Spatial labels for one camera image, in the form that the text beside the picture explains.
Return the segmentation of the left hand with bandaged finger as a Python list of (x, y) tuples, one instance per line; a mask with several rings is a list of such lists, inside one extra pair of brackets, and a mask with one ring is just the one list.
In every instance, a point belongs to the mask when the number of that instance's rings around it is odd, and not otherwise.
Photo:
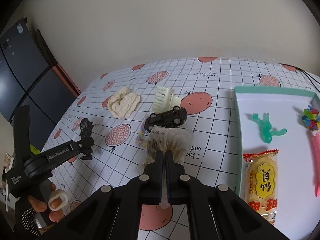
[[(53, 211), (53, 209), (58, 208), (61, 204), (62, 199), (60, 197), (54, 199), (49, 206), (47, 203), (33, 196), (20, 197), (15, 203), (16, 224), (14, 225), (14, 233), (33, 239), (48, 231), (65, 217), (62, 209)], [(52, 224), (39, 228), (35, 223), (34, 215), (44, 213), (47, 210), (49, 210), (50, 213), (46, 214), (46, 217), (49, 218)]]

